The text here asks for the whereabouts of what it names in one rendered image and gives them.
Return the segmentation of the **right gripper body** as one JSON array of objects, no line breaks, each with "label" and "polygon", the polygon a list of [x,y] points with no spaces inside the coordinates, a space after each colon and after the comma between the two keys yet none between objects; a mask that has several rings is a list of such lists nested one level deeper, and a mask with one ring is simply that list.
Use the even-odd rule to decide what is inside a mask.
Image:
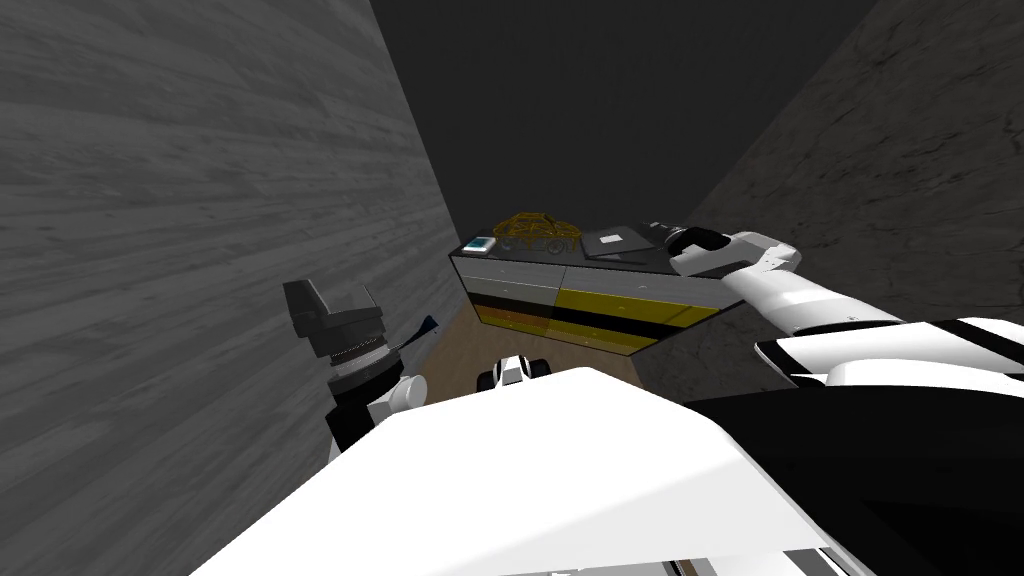
[{"label": "right gripper body", "polygon": [[678,256],[691,246],[716,251],[728,246],[732,241],[729,236],[706,228],[678,227],[659,222],[647,222],[646,234],[652,243],[662,244],[670,256]]}]

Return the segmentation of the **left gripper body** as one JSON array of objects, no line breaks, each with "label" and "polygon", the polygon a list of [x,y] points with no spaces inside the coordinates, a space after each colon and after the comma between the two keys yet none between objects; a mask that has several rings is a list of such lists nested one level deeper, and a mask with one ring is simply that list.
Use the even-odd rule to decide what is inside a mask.
[{"label": "left gripper body", "polygon": [[381,337],[385,332],[381,307],[352,308],[330,314],[297,315],[297,336],[305,338],[316,358],[335,356]]}]

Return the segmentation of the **dark closed laptop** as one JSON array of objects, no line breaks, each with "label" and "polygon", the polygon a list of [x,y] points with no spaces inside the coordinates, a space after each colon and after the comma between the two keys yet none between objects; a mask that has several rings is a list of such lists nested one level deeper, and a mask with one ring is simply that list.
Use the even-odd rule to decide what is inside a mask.
[{"label": "dark closed laptop", "polygon": [[605,258],[648,250],[654,245],[632,227],[611,227],[585,232],[581,240],[587,258]]}]

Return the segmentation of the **grey and yellow drawer cabinet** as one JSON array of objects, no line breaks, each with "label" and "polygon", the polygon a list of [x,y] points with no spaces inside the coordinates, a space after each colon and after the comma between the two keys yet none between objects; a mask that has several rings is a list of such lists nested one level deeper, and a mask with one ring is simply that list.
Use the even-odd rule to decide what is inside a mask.
[{"label": "grey and yellow drawer cabinet", "polygon": [[[632,227],[646,234],[646,223]],[[587,258],[581,241],[571,253],[504,250],[449,258],[479,320],[580,346],[632,356],[723,312],[741,298],[722,279],[738,264],[712,264],[678,274],[664,246]]]}]

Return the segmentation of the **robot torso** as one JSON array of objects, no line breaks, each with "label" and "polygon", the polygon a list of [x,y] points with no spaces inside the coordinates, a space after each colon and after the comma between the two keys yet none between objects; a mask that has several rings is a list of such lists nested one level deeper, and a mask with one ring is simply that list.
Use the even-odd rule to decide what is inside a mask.
[{"label": "robot torso", "polygon": [[580,367],[383,420],[193,576],[876,576],[709,417]]}]

